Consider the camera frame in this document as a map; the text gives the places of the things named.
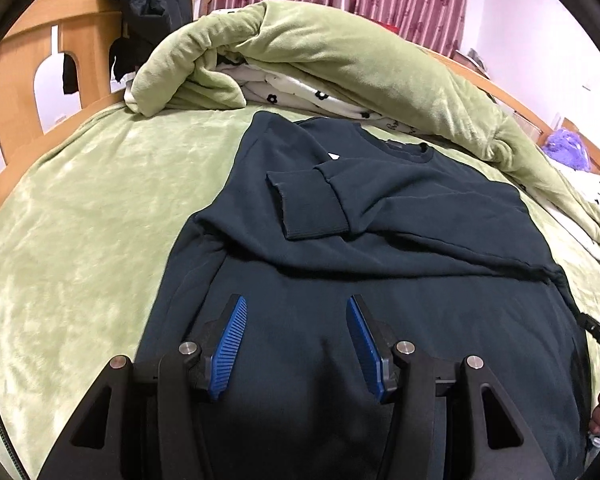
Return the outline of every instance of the folded sleeve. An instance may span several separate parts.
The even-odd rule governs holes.
[[[267,180],[280,199],[287,240],[320,238],[349,231],[336,193],[317,168],[269,171]]]

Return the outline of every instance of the crew neckline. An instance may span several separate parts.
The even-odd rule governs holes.
[[[436,151],[426,142],[420,142],[419,144],[407,144],[393,139],[382,140],[373,136],[362,127],[357,128],[357,130],[360,134],[360,137],[366,140],[366,142],[374,145],[379,150],[385,152],[387,155],[395,156],[410,162],[416,162],[418,164],[429,162],[433,158],[433,153]],[[397,144],[397,146],[392,146],[389,142],[394,142]]]

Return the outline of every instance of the bed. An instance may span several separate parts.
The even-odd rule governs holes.
[[[305,13],[324,12],[298,5]],[[278,55],[289,47],[271,38],[283,38],[293,15],[284,3],[249,9],[244,22],[236,21],[237,13],[216,15],[205,18],[207,28],[194,24],[170,36],[126,94],[110,92],[109,45],[122,17],[109,0],[36,0],[0,44],[0,148],[6,163],[0,174],[0,409],[32,476],[103,363],[115,354],[135,354],[173,240],[187,216],[210,204],[222,188],[253,114],[270,110],[302,120],[317,113],[267,99],[247,102],[240,86],[214,73],[218,52],[240,54],[286,82],[301,78],[353,107],[347,110],[358,110],[354,105],[374,110],[368,121],[364,115],[361,120],[375,136],[401,142],[426,137],[487,178],[518,186],[564,267],[576,303],[600,320],[600,265],[525,190],[531,182],[599,243],[600,211],[475,88],[538,127],[539,143],[551,132],[547,124],[490,80],[439,54],[423,56],[413,46],[405,56],[432,80],[444,82],[443,104],[423,112],[432,101],[420,93],[428,79],[417,77],[401,83],[392,102],[379,103],[374,95],[382,83],[372,75]],[[227,26],[221,30],[218,23]],[[33,78],[50,54],[54,25],[59,51],[77,65],[82,110],[44,134]],[[313,25],[303,26],[305,37],[316,33]],[[369,34],[380,34],[371,23],[360,28],[367,26],[374,27]],[[223,36],[230,33],[242,36],[230,41]],[[201,44],[207,47],[200,50]],[[238,46],[232,50],[227,44]],[[177,55],[181,63],[174,62]],[[404,111],[402,96],[416,104]],[[334,110],[324,115],[337,115]],[[466,129],[470,136],[461,133]],[[600,173],[600,150],[586,143]],[[519,164],[523,159],[529,163]],[[590,341],[589,350],[597,394],[600,349]],[[0,462],[3,475],[17,478],[1,441]]]

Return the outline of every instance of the wooden bed frame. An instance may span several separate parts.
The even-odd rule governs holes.
[[[58,51],[70,54],[77,66],[82,109],[44,134],[34,78],[51,54],[54,25],[58,26]],[[0,173],[0,206],[40,156],[58,146],[94,113],[122,101],[122,91],[110,91],[109,72],[109,47],[121,31],[122,15],[111,0],[36,0],[8,31],[0,43],[0,149],[6,164]],[[531,122],[541,131],[538,145],[544,144],[552,129],[529,108],[471,69],[429,53]],[[580,135],[600,173],[600,149]]]

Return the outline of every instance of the green blanket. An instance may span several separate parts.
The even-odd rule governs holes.
[[[243,108],[218,55],[294,76],[329,95],[430,132],[531,186],[600,243],[600,208],[584,200],[515,121],[466,79],[365,18],[333,7],[266,0],[212,14],[164,40],[127,104],[151,117],[172,108]]]
[[[250,16],[251,22],[246,21],[253,25],[251,35],[235,45],[236,51],[246,49],[244,56],[252,62],[258,59],[259,49],[269,52],[260,56],[266,57],[260,64],[276,63],[279,72],[455,140],[474,153],[483,146],[481,157],[494,164],[461,150],[440,150],[490,179],[507,180],[494,167],[503,164],[522,181],[521,174],[536,172],[520,169],[529,166],[527,155],[535,160],[535,149],[529,143],[511,147],[526,138],[506,118],[496,120],[497,113],[481,92],[474,95],[475,89],[438,62],[402,40],[395,43],[395,36],[385,36],[384,29],[358,18],[353,22],[356,30],[343,26],[334,38],[323,26],[321,37],[318,25],[299,19],[298,9],[306,7],[302,15],[309,18],[324,12],[328,18],[320,18],[322,23],[334,26],[349,18],[334,19],[333,9],[325,7],[277,5],[282,6],[277,18],[270,15],[270,2],[235,13]],[[235,14],[226,16],[241,23]],[[293,50],[279,46],[292,43],[289,35],[294,27],[296,46],[305,50],[304,64]],[[220,51],[233,55],[226,47],[230,42],[218,38],[236,28],[240,27],[234,22],[210,16],[167,38],[138,74],[128,99],[130,108],[153,116],[145,118],[124,105],[100,112],[37,161],[0,210],[0,409],[33,477],[107,359],[118,353],[134,355],[171,245],[187,216],[208,205],[224,185],[252,115],[267,109],[290,120],[307,117],[278,107],[245,106],[232,80],[209,68],[215,66],[214,45],[224,44]],[[368,35],[365,41],[360,40],[361,31]],[[265,33],[266,40],[260,38]],[[317,42],[312,49],[310,36]],[[364,44],[376,44],[375,65],[359,70],[355,64],[361,61],[354,60],[348,46],[343,45],[340,53],[330,47],[343,37],[360,52]],[[388,42],[417,63],[408,70],[389,68],[382,58]],[[374,82],[374,73],[380,70],[385,81]],[[444,78],[445,84],[437,82],[432,89],[435,78]],[[385,96],[386,101],[376,103],[379,99],[374,96]],[[214,110],[158,113],[167,103],[172,108]],[[463,125],[470,133],[455,136]],[[516,142],[503,142],[499,137],[503,130]],[[376,128],[369,131],[402,142],[420,141]],[[552,178],[549,174],[546,182]],[[576,302],[600,318],[600,266],[542,208],[525,194],[522,199],[564,267]],[[585,214],[577,197],[570,200],[571,207],[600,232],[600,223]],[[591,358],[597,391],[600,349],[595,345]],[[1,444],[0,459],[15,476]]]

